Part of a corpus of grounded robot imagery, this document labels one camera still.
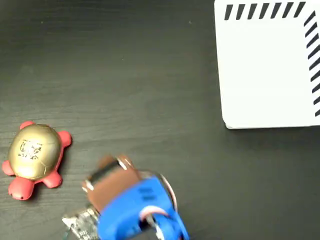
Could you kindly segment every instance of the dark wooden table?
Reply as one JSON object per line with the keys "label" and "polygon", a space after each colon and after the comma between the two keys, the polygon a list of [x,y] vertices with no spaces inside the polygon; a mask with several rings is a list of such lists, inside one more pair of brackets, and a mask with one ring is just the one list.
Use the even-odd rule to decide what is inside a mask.
{"label": "dark wooden table", "polygon": [[17,201],[1,173],[1,240],[61,239],[107,153],[167,176],[191,239],[319,239],[320,131],[225,128],[213,16],[210,0],[1,1],[1,159],[23,121],[73,135],[61,187]]}

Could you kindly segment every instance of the turtle toy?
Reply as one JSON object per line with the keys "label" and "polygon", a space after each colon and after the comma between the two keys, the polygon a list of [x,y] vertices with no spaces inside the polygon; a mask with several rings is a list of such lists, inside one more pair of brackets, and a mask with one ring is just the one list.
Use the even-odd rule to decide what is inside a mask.
{"label": "turtle toy", "polygon": [[64,149],[71,141],[67,131],[56,132],[48,125],[32,121],[22,123],[2,164],[6,175],[15,176],[9,185],[9,194],[14,199],[27,200],[37,183],[42,182],[48,188],[58,187],[62,178],[57,170]]}

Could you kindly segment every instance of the white box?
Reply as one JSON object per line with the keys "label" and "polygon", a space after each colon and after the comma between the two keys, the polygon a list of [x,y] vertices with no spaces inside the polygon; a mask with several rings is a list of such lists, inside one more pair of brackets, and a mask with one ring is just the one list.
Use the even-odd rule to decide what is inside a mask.
{"label": "white box", "polygon": [[226,126],[320,125],[317,1],[216,0],[214,15]]}

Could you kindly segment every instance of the black stripe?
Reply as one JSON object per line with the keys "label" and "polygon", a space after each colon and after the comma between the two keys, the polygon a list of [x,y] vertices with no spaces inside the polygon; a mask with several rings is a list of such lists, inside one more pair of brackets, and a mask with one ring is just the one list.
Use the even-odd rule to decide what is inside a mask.
{"label": "black stripe", "polygon": [[233,8],[232,4],[228,4],[226,6],[224,20],[229,20],[232,8]]}
{"label": "black stripe", "polygon": [[315,22],[311,27],[310,29],[305,33],[305,37],[308,37],[310,33],[313,32],[313,30],[315,30],[316,28],[318,27],[317,23]]}
{"label": "black stripe", "polygon": [[317,79],[318,77],[320,77],[320,70],[315,75],[313,75],[313,77],[311,78],[311,82]]}
{"label": "black stripe", "polygon": [[250,6],[250,10],[249,10],[249,14],[248,14],[248,19],[252,19],[254,13],[255,13],[255,10],[257,8],[257,3],[252,3],[251,6]]}
{"label": "black stripe", "polygon": [[268,3],[268,2],[267,2],[267,3],[264,3],[264,4],[262,5],[259,19],[263,19],[263,18],[264,18],[268,7],[269,7],[269,3]]}
{"label": "black stripe", "polygon": [[293,4],[294,4],[293,2],[288,2],[286,4],[283,15],[282,15],[283,19],[285,19],[288,16]]}
{"label": "black stripe", "polygon": [[304,8],[306,2],[305,1],[301,1],[298,5],[298,8],[296,9],[295,11],[295,14],[294,14],[294,18],[297,18],[299,16],[299,14],[301,13],[302,9]]}
{"label": "black stripe", "polygon": [[312,89],[312,93],[314,94],[316,91],[320,89],[320,83]]}
{"label": "black stripe", "polygon": [[94,174],[92,174],[89,181],[91,182],[92,185],[95,185],[95,183],[97,183],[99,180],[101,180],[102,177],[105,178],[107,175],[112,173],[113,170],[118,168],[119,166],[120,165],[119,165],[118,160],[116,158],[114,158],[114,160],[112,162],[110,162],[109,164],[107,164],[103,168],[100,168],[98,171],[96,171]]}
{"label": "black stripe", "polygon": [[317,41],[319,39],[319,34],[317,33],[306,45],[306,48],[309,48],[312,44],[315,43],[315,41]]}
{"label": "black stripe", "polygon": [[142,196],[143,201],[152,201],[156,199],[156,196]]}
{"label": "black stripe", "polygon": [[274,8],[273,8],[273,11],[272,11],[272,14],[271,14],[271,18],[274,19],[279,11],[279,8],[281,6],[281,2],[276,2],[274,4]]}
{"label": "black stripe", "polygon": [[318,96],[318,97],[316,98],[316,100],[313,101],[313,105],[316,105],[316,104],[319,103],[319,102],[320,102],[320,96]]}
{"label": "black stripe", "polygon": [[319,63],[320,57],[309,67],[309,70],[311,71],[312,69],[314,69]]}
{"label": "black stripe", "polygon": [[319,51],[320,51],[320,45],[316,46],[316,48],[308,55],[308,59],[312,58]]}
{"label": "black stripe", "polygon": [[239,4],[238,6],[238,12],[236,13],[236,20],[239,20],[241,18],[241,15],[245,9],[245,4]]}
{"label": "black stripe", "polygon": [[311,15],[305,20],[303,26],[305,27],[315,16],[316,16],[316,11],[313,11],[313,13],[311,13]]}

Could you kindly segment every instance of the black striped border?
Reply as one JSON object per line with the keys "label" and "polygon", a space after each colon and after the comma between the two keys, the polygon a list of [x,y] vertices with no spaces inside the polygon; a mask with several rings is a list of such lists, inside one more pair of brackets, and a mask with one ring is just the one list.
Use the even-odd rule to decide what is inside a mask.
{"label": "black striped border", "polygon": [[[309,38],[310,40],[306,44],[306,49],[308,51],[308,61],[310,62],[309,71],[318,68],[318,71],[316,71],[314,74],[310,74],[310,81],[313,82],[317,78],[320,77],[320,57],[318,57],[316,60],[311,60],[311,58],[316,55],[318,52],[320,52],[320,41],[319,41],[319,31],[318,31],[318,23],[316,20],[316,11],[313,11],[309,17],[305,20],[303,27],[305,29],[305,38]],[[318,83],[313,89],[312,94],[317,92],[320,89],[320,83]],[[320,96],[317,97],[313,101],[313,105],[316,105],[320,103]],[[317,117],[320,115],[320,109],[317,110],[314,115]]]}
{"label": "black striped border", "polygon": [[[282,13],[278,14],[279,8],[280,8],[280,6],[282,4],[285,5],[284,11]],[[263,19],[265,17],[268,17],[270,19],[274,19],[277,15],[280,15],[280,14],[281,14],[281,17],[283,19],[285,19],[288,16],[288,14],[289,14],[289,12],[291,10],[294,11],[293,17],[297,18],[300,15],[300,13],[301,13],[302,9],[304,8],[305,4],[306,4],[305,1],[301,1],[298,4],[294,4],[291,1],[290,2],[276,2],[276,3],[265,2],[259,8],[257,8],[258,3],[239,4],[239,5],[237,5],[235,19],[236,20],[240,20],[241,18],[245,18],[247,20],[251,20],[253,18],[253,16],[254,16],[256,10],[258,12],[258,18],[259,19]],[[266,16],[266,12],[267,12],[269,7],[272,8],[272,13],[271,13],[270,16]],[[228,21],[230,19],[231,12],[232,12],[232,10],[234,8],[236,8],[236,7],[234,7],[233,4],[227,4],[226,5],[225,14],[224,14],[224,20],[225,21]],[[249,8],[249,12],[248,12],[247,16],[243,15],[243,12],[244,12],[245,8]]]}

